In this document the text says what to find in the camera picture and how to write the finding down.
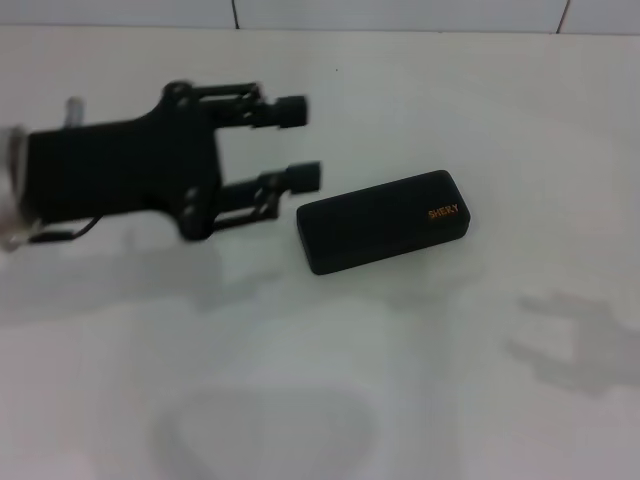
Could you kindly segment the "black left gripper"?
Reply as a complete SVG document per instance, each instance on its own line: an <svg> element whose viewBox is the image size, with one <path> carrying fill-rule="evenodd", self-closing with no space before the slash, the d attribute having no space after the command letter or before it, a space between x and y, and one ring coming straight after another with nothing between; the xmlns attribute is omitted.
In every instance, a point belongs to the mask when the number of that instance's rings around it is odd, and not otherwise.
<svg viewBox="0 0 640 480"><path fill-rule="evenodd" d="M22 205L44 224L156 211L203 240L221 184L213 131L194 86L174 82L139 118L31 133Z"/></svg>

